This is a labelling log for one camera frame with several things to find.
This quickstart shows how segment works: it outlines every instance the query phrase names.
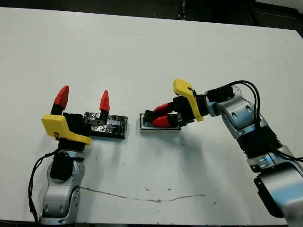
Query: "table surface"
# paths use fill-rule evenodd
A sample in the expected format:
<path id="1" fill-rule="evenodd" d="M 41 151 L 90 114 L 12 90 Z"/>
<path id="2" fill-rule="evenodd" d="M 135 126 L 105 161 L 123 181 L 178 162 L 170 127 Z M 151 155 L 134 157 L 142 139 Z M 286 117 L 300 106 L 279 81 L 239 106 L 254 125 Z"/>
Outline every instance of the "table surface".
<path id="1" fill-rule="evenodd" d="M 35 161 L 53 151 L 41 117 L 70 86 L 68 113 L 128 117 L 125 140 L 87 146 L 78 222 L 261 225 L 269 215 L 256 176 L 220 117 L 176 135 L 141 135 L 139 113 L 175 96 L 182 78 L 197 93 L 250 80 L 281 142 L 302 156 L 303 40 L 296 31 L 202 22 L 0 8 L 0 219 L 33 220 L 27 186 Z M 243 95 L 253 100 L 243 88 Z M 36 172 L 42 209 L 46 169 Z"/>

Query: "scratch mark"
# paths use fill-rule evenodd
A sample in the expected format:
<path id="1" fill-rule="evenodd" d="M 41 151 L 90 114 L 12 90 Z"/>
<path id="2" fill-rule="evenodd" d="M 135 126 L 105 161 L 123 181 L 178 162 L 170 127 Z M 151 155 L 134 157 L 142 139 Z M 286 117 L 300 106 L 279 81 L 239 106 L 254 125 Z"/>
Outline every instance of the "scratch mark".
<path id="1" fill-rule="evenodd" d="M 120 198 L 123 198 L 123 199 L 128 199 L 127 197 L 122 196 L 122 195 L 116 195 L 116 194 L 112 194 L 112 193 L 108 193 L 108 192 L 97 191 L 97 190 L 93 190 L 93 189 L 90 189 L 90 188 L 83 188 L 83 187 L 80 187 L 80 188 L 82 188 L 84 190 L 91 191 L 91 192 L 98 192 L 98 193 L 102 193 L 102 194 L 105 194 L 105 195 L 111 195 L 111 196 L 116 196 L 116 197 L 120 197 Z"/>
<path id="2" fill-rule="evenodd" d="M 112 194 L 112 193 L 108 193 L 108 192 L 103 192 L 103 191 L 98 191 L 98 190 L 94 190 L 94 189 L 90 189 L 90 188 L 84 188 L 84 187 L 80 187 L 81 189 L 84 190 L 88 190 L 90 192 L 98 192 L 98 193 L 102 193 L 105 195 L 111 195 L 111 196 L 115 196 L 115 197 L 120 197 L 123 199 L 129 199 L 129 200 L 137 200 L 137 201 L 146 201 L 146 202 L 155 202 L 155 203 L 162 203 L 162 202 L 173 202 L 175 200 L 180 200 L 180 199 L 184 199 L 184 198 L 190 198 L 190 197 L 198 197 L 198 196 L 207 196 L 207 195 L 212 195 L 214 194 L 216 191 L 220 190 L 220 188 L 214 190 L 213 192 L 211 192 L 210 194 L 197 194 L 197 195 L 184 195 L 184 196 L 180 196 L 171 200 L 153 200 L 153 199 L 149 199 L 149 200 L 144 200 L 144 199 L 139 199 L 139 198 L 130 198 L 130 197 L 126 197 L 126 196 L 122 196 L 122 195 L 117 195 L 117 194 Z"/>
<path id="3" fill-rule="evenodd" d="M 174 198 L 172 200 L 168 200 L 167 202 L 172 202 L 172 201 L 175 201 L 175 200 L 179 200 L 179 199 L 183 199 L 183 198 L 189 198 L 189 197 L 196 197 L 196 196 L 206 196 L 206 195 L 205 194 L 185 195 L 185 196 L 181 196 L 181 197 L 178 197 L 178 198 Z"/>

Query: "black cable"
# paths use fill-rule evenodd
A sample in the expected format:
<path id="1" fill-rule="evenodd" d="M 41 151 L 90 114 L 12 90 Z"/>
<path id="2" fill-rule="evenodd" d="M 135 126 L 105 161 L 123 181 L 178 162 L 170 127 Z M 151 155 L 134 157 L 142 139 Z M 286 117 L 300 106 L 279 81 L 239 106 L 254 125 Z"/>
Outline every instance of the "black cable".
<path id="1" fill-rule="evenodd" d="M 45 157 L 50 157 L 52 155 L 54 155 L 55 153 L 57 153 L 59 151 L 59 148 L 57 148 L 54 152 L 51 152 L 51 153 L 48 153 L 48 154 L 45 154 L 44 156 L 42 156 L 41 158 L 39 158 L 35 165 L 34 165 L 34 168 L 33 168 L 33 171 L 32 171 L 32 174 L 30 176 L 30 179 L 29 179 L 29 183 L 28 183 L 28 205 L 29 205 L 29 210 L 30 212 L 33 214 L 34 216 L 34 219 L 35 219 L 35 223 L 36 225 L 38 225 L 38 215 L 37 215 L 37 211 L 35 209 L 35 205 L 34 205 L 34 202 L 33 202 L 33 199 L 32 199 L 32 194 L 33 194 L 33 183 L 34 183 L 34 174 L 35 174 L 35 171 L 36 169 L 38 169 L 38 167 L 41 165 L 43 159 Z"/>
<path id="2" fill-rule="evenodd" d="M 256 132 L 260 133 L 261 126 L 260 126 L 260 94 L 259 94 L 259 91 L 253 83 L 246 81 L 246 80 L 237 80 L 237 81 L 234 81 L 232 83 L 225 85 L 224 87 L 229 87 L 229 86 L 236 85 L 236 84 L 243 84 L 243 85 L 247 86 L 254 95 L 254 99 L 255 99 L 255 101 L 254 101 L 255 102 L 254 103 L 254 123 L 256 126 Z M 270 144 L 268 144 L 268 147 L 272 151 L 272 153 L 274 153 L 275 155 L 279 155 L 287 160 L 303 162 L 303 157 L 291 156 L 289 154 L 286 154 L 286 153 L 274 148 Z"/>

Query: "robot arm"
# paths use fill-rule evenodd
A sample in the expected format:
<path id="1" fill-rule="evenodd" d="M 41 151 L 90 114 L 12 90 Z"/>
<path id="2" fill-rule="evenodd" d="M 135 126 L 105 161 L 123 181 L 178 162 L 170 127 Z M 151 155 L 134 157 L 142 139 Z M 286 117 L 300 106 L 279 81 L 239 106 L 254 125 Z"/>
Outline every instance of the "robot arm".
<path id="1" fill-rule="evenodd" d="M 285 218 L 290 227 L 301 227 L 303 168 L 298 161 L 302 159 L 294 158 L 289 148 L 280 143 L 262 115 L 256 119 L 255 106 L 243 98 L 241 90 L 230 85 L 197 95 L 191 84 L 176 79 L 174 91 L 181 96 L 153 112 L 146 111 L 144 120 L 157 127 L 182 127 L 195 119 L 201 121 L 208 114 L 212 117 L 221 115 L 246 154 L 252 171 L 259 173 L 254 183 L 269 213 Z"/>

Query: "red fingertip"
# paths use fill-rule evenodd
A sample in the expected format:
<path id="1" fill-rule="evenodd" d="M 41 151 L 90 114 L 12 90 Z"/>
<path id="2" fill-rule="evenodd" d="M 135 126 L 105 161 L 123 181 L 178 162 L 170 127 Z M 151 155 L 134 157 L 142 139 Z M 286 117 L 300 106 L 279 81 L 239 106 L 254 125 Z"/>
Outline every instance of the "red fingertip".
<path id="1" fill-rule="evenodd" d="M 104 91 L 103 96 L 101 98 L 100 110 L 106 110 L 107 112 L 109 112 L 109 97 L 107 90 Z"/>
<path id="2" fill-rule="evenodd" d="M 54 103 L 56 105 L 59 105 L 63 107 L 64 109 L 66 108 L 67 101 L 68 101 L 68 93 L 70 91 L 70 88 L 66 85 L 64 86 L 58 93 Z"/>

